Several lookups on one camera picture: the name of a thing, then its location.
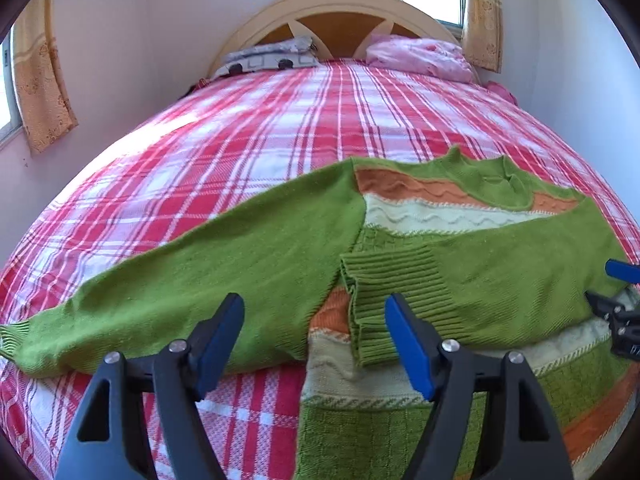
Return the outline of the green striped knit sweater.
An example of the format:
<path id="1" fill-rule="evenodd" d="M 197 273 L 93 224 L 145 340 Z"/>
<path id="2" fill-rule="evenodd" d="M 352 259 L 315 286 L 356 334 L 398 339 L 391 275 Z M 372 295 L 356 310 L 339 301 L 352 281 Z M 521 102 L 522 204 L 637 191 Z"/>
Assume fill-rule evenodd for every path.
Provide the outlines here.
<path id="1" fill-rule="evenodd" d="M 506 156 L 452 148 L 425 164 L 352 158 L 3 325 L 1 353 L 32 377 L 91 373 L 106 352 L 144 356 L 186 336 L 237 292 L 245 322 L 230 372 L 306 365 L 294 477 L 395 479 L 432 409 L 411 389 L 385 325 L 385 300 L 397 292 L 444 338 L 523 352 L 585 479 L 638 402 L 638 366 L 612 355 L 584 296 L 634 304 L 634 290 L 603 270 L 625 256 L 582 188 Z"/>

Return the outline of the dark clothing beside bed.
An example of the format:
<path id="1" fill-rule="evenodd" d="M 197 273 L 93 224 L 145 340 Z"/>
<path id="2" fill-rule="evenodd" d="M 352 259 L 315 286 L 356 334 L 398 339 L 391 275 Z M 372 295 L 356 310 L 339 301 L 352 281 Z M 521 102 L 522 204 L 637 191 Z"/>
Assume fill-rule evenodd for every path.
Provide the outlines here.
<path id="1" fill-rule="evenodd" d="M 195 84 L 192 84 L 192 86 L 190 86 L 189 89 L 186 90 L 186 93 L 182 96 L 182 98 L 184 99 L 187 96 L 190 96 L 192 93 L 206 88 L 209 84 L 210 80 L 208 78 L 200 78 Z"/>

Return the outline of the pink cloth beside bed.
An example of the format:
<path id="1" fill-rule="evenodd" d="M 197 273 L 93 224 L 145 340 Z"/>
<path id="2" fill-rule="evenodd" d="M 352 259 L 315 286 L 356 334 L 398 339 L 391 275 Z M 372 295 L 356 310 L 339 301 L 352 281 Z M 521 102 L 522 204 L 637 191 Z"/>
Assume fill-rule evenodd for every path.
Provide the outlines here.
<path id="1" fill-rule="evenodd" d="M 500 98 L 504 99 L 506 102 L 518 106 L 518 99 L 505 86 L 499 84 L 497 81 L 487 81 L 485 88 L 488 91 L 495 93 L 497 96 L 500 96 Z"/>

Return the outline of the pink floral pillow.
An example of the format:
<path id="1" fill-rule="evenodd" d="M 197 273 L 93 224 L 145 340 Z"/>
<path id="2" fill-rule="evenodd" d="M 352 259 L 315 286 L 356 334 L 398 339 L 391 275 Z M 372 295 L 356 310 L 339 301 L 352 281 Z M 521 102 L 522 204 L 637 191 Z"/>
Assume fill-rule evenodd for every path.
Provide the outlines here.
<path id="1" fill-rule="evenodd" d="M 433 38 L 373 36 L 364 59 L 367 66 L 384 70 L 400 70 L 464 84 L 478 81 L 462 47 Z"/>

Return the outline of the yellow curtain right of window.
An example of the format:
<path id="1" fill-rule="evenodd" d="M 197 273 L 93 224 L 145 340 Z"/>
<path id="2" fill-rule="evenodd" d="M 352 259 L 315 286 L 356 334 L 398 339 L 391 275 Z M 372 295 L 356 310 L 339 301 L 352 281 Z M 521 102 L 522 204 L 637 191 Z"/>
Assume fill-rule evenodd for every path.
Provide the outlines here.
<path id="1" fill-rule="evenodd" d="M 502 66 L 501 0 L 465 0 L 462 49 L 476 67 L 500 73 Z"/>

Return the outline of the red white plaid bedsheet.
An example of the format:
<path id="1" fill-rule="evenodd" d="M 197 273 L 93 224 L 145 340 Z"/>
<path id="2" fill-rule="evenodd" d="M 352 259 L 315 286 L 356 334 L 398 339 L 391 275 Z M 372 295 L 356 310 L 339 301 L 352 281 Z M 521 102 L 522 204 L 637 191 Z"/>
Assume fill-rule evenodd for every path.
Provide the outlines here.
<path id="1" fill-rule="evenodd" d="M 622 201 L 525 110 L 478 84 L 329 62 L 212 81 L 90 162 L 4 267 L 1 328 L 283 183 L 352 158 L 425 164 L 452 148 L 472 159 L 506 156 L 542 180 L 582 188 L 623 246 L 620 260 L 638 259 L 639 229 Z M 1 353 L 1 428 L 37 478 L 53 477 L 91 373 L 32 377 Z M 297 479 L 305 363 L 226 373 L 200 407 L 224 472 Z M 606 474 L 636 429 L 633 412 L 590 477 Z"/>

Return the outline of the yellow curtain side window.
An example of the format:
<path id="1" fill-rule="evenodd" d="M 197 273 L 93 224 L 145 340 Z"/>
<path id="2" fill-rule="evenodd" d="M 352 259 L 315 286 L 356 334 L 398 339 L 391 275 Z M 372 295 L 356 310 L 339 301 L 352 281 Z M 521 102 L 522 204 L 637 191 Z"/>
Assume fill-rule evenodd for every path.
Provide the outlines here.
<path id="1" fill-rule="evenodd" d="M 78 126 L 53 30 L 53 0 L 30 0 L 12 32 L 13 80 L 29 151 L 40 154 Z"/>

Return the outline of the cream wooden arched headboard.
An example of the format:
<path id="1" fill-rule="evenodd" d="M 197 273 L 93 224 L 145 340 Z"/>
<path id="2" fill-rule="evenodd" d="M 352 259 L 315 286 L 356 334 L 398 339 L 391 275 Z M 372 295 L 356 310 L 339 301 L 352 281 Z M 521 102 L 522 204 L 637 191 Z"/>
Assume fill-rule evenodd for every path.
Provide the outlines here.
<path id="1" fill-rule="evenodd" d="M 232 51 L 297 36 L 311 37 L 322 61 L 362 60 L 373 35 L 458 42 L 443 24 L 404 0 L 278 0 L 232 32 L 207 76 L 213 76 Z"/>

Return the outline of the grey patterned pillow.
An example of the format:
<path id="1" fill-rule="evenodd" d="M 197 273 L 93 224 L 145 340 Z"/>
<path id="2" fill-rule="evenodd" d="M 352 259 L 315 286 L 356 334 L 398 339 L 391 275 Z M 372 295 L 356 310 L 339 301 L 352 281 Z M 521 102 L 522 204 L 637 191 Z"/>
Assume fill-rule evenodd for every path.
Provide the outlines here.
<path id="1" fill-rule="evenodd" d="M 222 58 L 221 66 L 214 70 L 210 79 L 228 78 L 265 70 L 313 68 L 319 65 L 320 60 L 316 55 L 314 40 L 308 36 L 301 36 L 230 52 Z"/>

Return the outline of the side window aluminium frame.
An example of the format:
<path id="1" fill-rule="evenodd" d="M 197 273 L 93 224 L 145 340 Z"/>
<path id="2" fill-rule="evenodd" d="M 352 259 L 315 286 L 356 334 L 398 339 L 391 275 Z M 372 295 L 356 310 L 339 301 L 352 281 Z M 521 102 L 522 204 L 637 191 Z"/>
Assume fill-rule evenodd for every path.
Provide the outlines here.
<path id="1" fill-rule="evenodd" d="M 0 143 L 5 146 L 22 131 L 23 121 L 14 84 L 13 29 L 1 44 Z"/>

